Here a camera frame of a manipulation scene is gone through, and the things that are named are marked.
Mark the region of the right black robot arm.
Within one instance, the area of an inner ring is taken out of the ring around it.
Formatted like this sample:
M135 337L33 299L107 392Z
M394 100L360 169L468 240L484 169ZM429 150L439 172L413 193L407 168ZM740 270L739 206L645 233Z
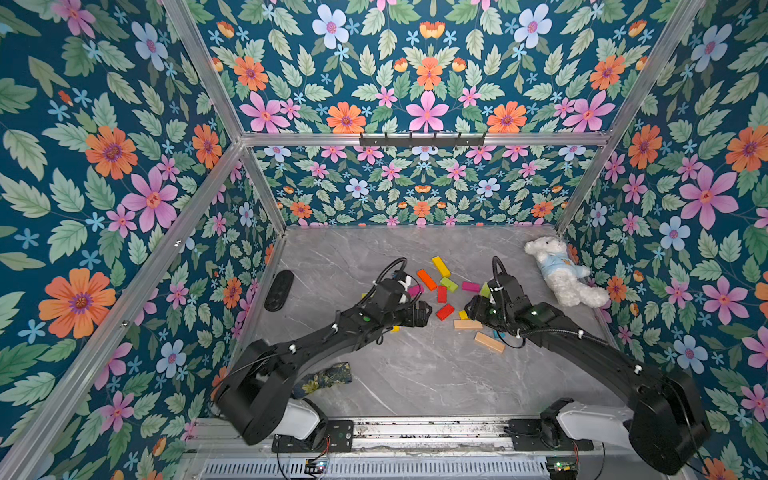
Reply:
M471 319L567 359L621 399L631 416L614 430L654 470L673 475L698 453L712 429L691 376L637 361L579 327L548 303L532 304L517 279L500 274L488 296L466 305Z

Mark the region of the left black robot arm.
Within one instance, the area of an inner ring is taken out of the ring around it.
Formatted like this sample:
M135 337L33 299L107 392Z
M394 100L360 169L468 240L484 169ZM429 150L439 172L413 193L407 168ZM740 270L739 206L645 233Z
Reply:
M327 416L297 399L294 386L316 365L375 343L396 326L426 326L433 308L408 290L405 281L381 280L313 333L275 345L252 342L220 382L214 403L248 445L287 436L318 447L325 442Z

